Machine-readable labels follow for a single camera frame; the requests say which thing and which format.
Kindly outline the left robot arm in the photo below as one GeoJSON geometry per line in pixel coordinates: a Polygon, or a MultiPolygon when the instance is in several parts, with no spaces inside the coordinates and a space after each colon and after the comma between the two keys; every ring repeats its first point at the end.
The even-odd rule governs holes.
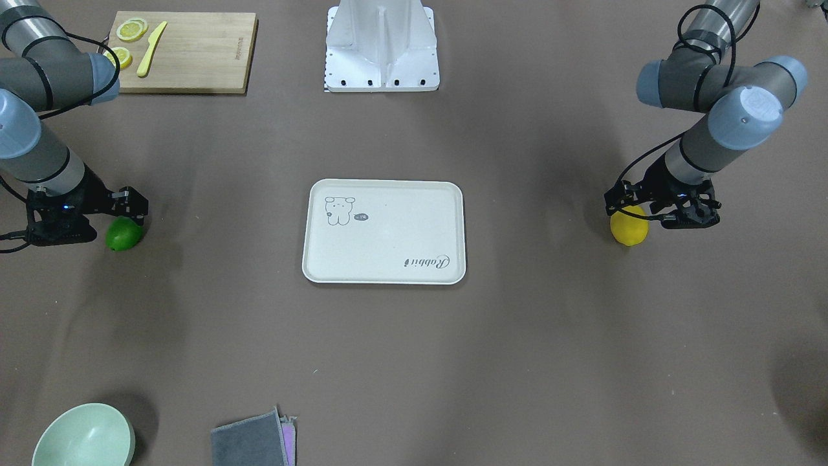
{"type": "Polygon", "coordinates": [[[808,83],[805,66],[773,56],[736,64],[737,42],[758,15],[758,1],[707,1],[686,11],[670,56],[638,76],[637,95],[657,108],[698,112],[691,129],[657,146],[644,178],[619,176],[604,194],[607,215],[657,221],[666,229],[704,229],[719,223],[712,176],[765,142],[783,123],[808,83]]]}

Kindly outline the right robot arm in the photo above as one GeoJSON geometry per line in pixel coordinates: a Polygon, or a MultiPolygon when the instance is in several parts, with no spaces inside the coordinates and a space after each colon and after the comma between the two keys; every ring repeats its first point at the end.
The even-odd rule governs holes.
{"type": "Polygon", "coordinates": [[[45,119],[113,100],[119,68],[104,55],[75,47],[77,35],[36,1],[1,3],[2,173],[27,188],[27,226],[2,235],[23,248],[86,243],[97,233],[91,214],[129,221],[142,235],[147,198],[130,186],[110,190],[45,119]]]}

